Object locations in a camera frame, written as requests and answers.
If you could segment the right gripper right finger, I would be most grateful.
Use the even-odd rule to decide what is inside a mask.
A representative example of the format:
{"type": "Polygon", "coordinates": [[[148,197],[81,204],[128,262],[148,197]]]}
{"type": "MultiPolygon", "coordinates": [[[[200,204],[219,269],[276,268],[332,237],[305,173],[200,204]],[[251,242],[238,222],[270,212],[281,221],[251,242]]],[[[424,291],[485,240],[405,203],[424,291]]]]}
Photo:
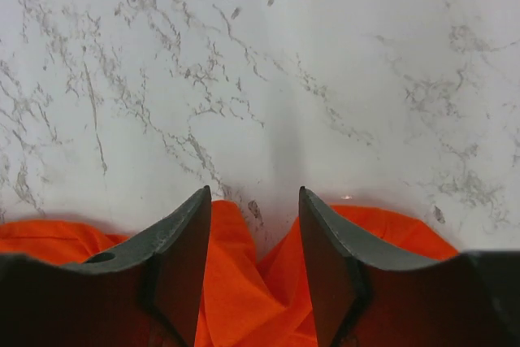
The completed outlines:
{"type": "Polygon", "coordinates": [[[299,192],[299,225],[319,345],[518,345],[518,252],[414,254],[309,189],[299,192]]]}

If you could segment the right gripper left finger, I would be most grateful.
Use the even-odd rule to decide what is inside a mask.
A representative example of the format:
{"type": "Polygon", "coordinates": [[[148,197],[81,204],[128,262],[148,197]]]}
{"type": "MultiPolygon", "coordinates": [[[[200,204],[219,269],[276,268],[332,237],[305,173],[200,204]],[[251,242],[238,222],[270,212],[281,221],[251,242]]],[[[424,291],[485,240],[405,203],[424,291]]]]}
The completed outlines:
{"type": "Polygon", "coordinates": [[[211,225],[208,187],[82,263],[1,257],[4,346],[194,344],[211,225]]]}

